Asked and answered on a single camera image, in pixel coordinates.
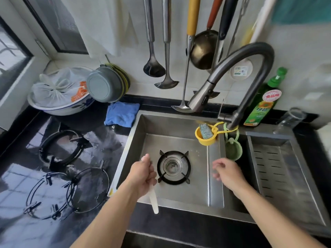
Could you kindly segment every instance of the black countertop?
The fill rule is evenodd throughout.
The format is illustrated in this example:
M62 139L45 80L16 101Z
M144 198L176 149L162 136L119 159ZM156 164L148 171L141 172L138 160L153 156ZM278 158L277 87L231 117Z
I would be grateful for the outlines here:
M174 113L162 106L142 105L140 109ZM91 166L98 167L101 160L104 160L103 168L110 180L113 179L130 129L104 126L106 111L106 104L95 102L86 110L70 116L55 117L39 112L7 148L0 157L0 247L69 247L94 219L101 206L84 214L69 214L70 210L65 209L62 216L56 220L40 220L22 215L22 212L30 190L49 171L39 160L39 146L45 138L57 131L60 123L79 131L91 143L91 147L86 148L68 169L77 172ZM217 112L208 112L204 116L216 117ZM328 177L331 174L331 166L316 134L309 126L299 128L296 137L330 212L331 199L328 195L331 192L331 182ZM72 143L63 138L52 151L56 152L57 156L66 156L71 148ZM85 203L82 206L87 208L96 204L105 184L96 182L99 179L93 179L95 176L97 174L88 175L87 179L80 183L81 194L74 202ZM44 188L45 192L40 195L46 209L54 204L54 200L65 200L65 196L62 196L63 188L49 188L52 190ZM137 203L128 229L194 246L269 246L255 224L164 207L160 207L159 214L155 215L150 205L142 203ZM318 239L331 247L330 239Z

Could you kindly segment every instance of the person's left hand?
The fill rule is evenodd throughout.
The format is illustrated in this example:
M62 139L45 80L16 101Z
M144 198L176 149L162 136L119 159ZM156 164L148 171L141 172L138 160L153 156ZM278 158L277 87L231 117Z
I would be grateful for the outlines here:
M149 190L149 185L155 185L156 172L151 163L149 154L141 158L139 162L135 162L130 169L130 173L126 178L126 182L138 191L138 198L146 195Z

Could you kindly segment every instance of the hand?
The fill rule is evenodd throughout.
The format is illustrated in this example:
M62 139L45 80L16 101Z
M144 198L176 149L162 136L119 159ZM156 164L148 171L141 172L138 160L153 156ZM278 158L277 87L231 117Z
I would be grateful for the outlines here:
M251 187L247 183L240 167L230 159L220 158L213 161L213 169L217 170L217 173L213 173L213 177L217 181L222 181L238 198L242 190Z
M149 154L141 158L141 161L135 162L130 169L130 173L125 179L126 184L134 188L138 192L138 198L146 195L149 190L149 185L155 185L156 172L151 163Z

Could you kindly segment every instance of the black handle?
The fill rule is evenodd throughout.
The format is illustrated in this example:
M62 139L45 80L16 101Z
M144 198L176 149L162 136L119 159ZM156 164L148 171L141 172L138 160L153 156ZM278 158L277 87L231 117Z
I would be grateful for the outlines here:
M221 22L219 24L218 39L224 40L229 30L234 12L237 7L238 0L225 0Z

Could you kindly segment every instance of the faucet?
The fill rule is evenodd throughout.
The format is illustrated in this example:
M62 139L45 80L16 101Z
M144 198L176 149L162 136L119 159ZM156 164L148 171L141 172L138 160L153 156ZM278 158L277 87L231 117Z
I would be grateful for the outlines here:
M266 79L269 74L275 53L271 45L263 42L247 44L240 49L234 51L227 58L216 66L215 70L209 75L208 79L205 81L203 86L199 89L196 94L188 102L186 113L201 112L204 106L208 103L209 96L212 94L217 82L222 78L222 76L231 69L237 62L252 56L252 55L262 55L263 62L260 67L258 74L256 75L253 83L249 87L246 95L242 99L237 110L233 112L232 115L224 114L219 112L217 120L228 123L226 128L228 130L233 130L237 125L239 125L240 120L244 115L245 109L250 105L252 99L254 98L259 87Z

